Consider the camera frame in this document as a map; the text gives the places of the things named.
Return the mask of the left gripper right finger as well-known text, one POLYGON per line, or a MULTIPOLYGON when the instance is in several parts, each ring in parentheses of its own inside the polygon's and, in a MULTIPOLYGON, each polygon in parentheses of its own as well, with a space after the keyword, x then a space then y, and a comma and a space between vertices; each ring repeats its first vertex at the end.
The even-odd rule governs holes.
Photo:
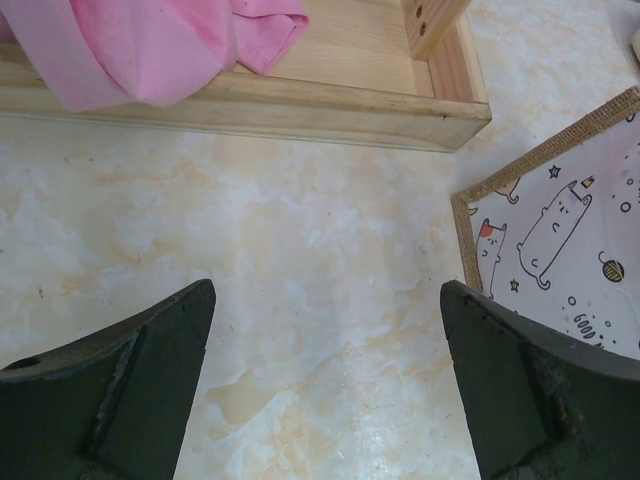
POLYGON ((639 363, 459 281, 440 308, 484 479, 636 479, 639 363))

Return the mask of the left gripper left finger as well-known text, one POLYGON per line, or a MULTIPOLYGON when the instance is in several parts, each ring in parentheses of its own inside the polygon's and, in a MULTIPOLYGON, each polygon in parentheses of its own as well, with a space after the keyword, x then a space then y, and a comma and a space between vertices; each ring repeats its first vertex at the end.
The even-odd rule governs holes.
POLYGON ((173 478, 215 304, 212 281, 198 280, 3 368, 2 478, 173 478))

